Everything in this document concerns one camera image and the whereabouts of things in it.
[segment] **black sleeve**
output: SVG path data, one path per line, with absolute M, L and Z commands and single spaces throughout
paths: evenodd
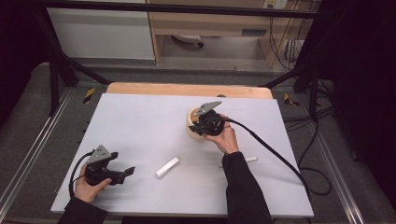
M 58 224 L 102 224 L 106 215 L 107 211 L 73 197 L 64 209 L 64 214 Z
M 262 189 L 248 169 L 242 152 L 224 155 L 222 166 L 228 182 L 229 224 L 273 223 Z

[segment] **white wall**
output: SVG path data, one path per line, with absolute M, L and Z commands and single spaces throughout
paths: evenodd
M 147 12 L 62 8 L 48 11 L 61 46 L 70 57 L 154 60 Z

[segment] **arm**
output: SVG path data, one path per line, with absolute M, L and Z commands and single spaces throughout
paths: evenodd
M 206 135 L 224 153 L 223 170 L 227 178 L 226 189 L 229 224 L 272 223 L 262 189 L 248 169 L 236 136 L 229 122 L 224 123 L 223 132 L 218 136 Z
M 76 183 L 76 193 L 64 209 L 64 214 L 59 219 L 58 224 L 74 224 L 74 223 L 88 223 L 96 224 L 103 223 L 107 211 L 91 205 L 98 193 L 111 183 L 108 178 L 96 186 L 89 185 L 84 176 L 87 165 L 84 164 L 81 168 L 79 178 Z

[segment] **hand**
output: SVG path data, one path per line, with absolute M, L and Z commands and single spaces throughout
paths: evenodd
M 82 177 L 76 182 L 75 197 L 82 200 L 83 202 L 92 203 L 98 193 L 111 183 L 111 178 L 105 179 L 96 186 L 91 186 L 87 183 L 87 181 L 85 181 L 85 177 L 83 176 L 85 174 L 86 168 L 87 164 L 84 164 L 81 167 L 81 171 L 79 172 L 79 176 Z
M 214 142 L 216 146 L 220 149 L 220 151 L 225 154 L 231 154 L 233 152 L 239 151 L 238 143 L 236 142 L 235 131 L 231 127 L 230 122 L 225 121 L 223 131 L 221 134 L 217 136 L 204 134 L 204 138 L 207 141 Z

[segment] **gray floor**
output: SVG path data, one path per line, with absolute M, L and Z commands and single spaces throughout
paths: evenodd
M 247 85 L 257 86 L 278 76 L 281 70 L 260 68 L 260 65 L 248 66 L 244 69 L 242 65 L 237 65 L 233 69 L 230 64 L 237 64 L 235 60 L 263 61 L 264 58 L 257 51 L 257 45 L 253 41 L 242 42 L 226 39 L 221 42 L 214 37 L 213 42 L 207 40 L 205 46 L 199 53 L 193 51 L 186 52 L 186 48 L 195 48 L 182 43 L 177 43 L 172 38 L 165 40 L 163 64 L 153 67 L 132 66 L 129 68 L 104 68 L 96 66 L 92 70 L 98 74 L 117 81 L 132 82 L 163 82 L 163 83 L 192 83 L 192 84 L 222 84 L 222 85 Z M 238 59 L 237 56 L 227 57 L 221 54 L 220 49 L 210 48 L 211 43 L 216 46 L 233 45 L 235 50 L 243 51 L 243 55 Z M 212 56 L 210 61 L 202 60 L 206 54 Z M 200 61 L 200 66 L 206 69 L 198 71 L 188 66 L 191 62 Z M 221 65 L 212 66 L 213 62 Z M 73 89 L 70 100 L 52 131 L 46 145 L 44 145 L 31 173 L 26 178 L 23 186 L 14 203 L 7 212 L 5 223 L 55 223 L 59 214 L 52 214 L 50 207 L 56 196 L 55 189 L 62 184 L 65 173 L 73 160 L 74 154 L 78 149 L 85 130 L 88 127 L 87 121 L 92 117 L 94 109 L 100 99 L 101 93 L 106 91 L 106 86 L 96 85 L 95 93 L 91 101 L 84 105 L 82 103 L 89 86 L 92 84 L 89 78 L 79 75 L 81 78 L 80 86 Z M 293 80 L 283 83 L 280 88 L 273 90 L 274 97 L 279 102 L 279 108 L 283 117 L 296 117 L 304 115 L 301 106 L 284 104 L 284 93 L 290 94 L 290 99 L 306 99 L 306 94 L 293 94 L 289 86 Z M 329 105 L 327 100 L 321 98 L 319 101 L 322 107 Z M 0 130 L 0 168 L 4 171 L 0 173 L 0 190 L 4 192 L 9 179 L 17 172 L 17 169 L 27 154 L 31 145 L 38 136 L 41 128 L 48 118 L 50 111 L 50 83 L 49 71 L 46 66 L 37 67 L 32 74 L 32 79 L 25 90 L 19 103 L 13 110 L 6 125 Z M 396 213 L 389 205 L 387 198 L 376 184 L 370 171 L 364 163 L 354 162 L 351 159 L 351 151 L 347 144 L 342 130 L 336 118 L 326 117 L 319 122 L 320 131 L 323 133 L 334 158 L 342 171 L 343 176 L 352 192 L 357 206 L 366 223 L 396 223 Z M 296 159 L 300 158 L 303 150 L 312 137 L 312 129 L 309 126 L 289 132 L 290 142 Z M 318 153 L 317 145 L 314 144 L 307 153 L 304 166 L 317 168 L 327 173 L 327 168 Z M 326 182 L 322 177 L 303 172 L 308 184 L 312 189 L 323 191 L 326 189 Z M 313 223 L 349 223 L 335 190 L 328 196 L 312 197 L 312 206 L 315 217 Z M 119 217 L 109 216 L 108 220 L 120 220 Z M 277 223 L 304 223 L 306 220 L 279 220 Z

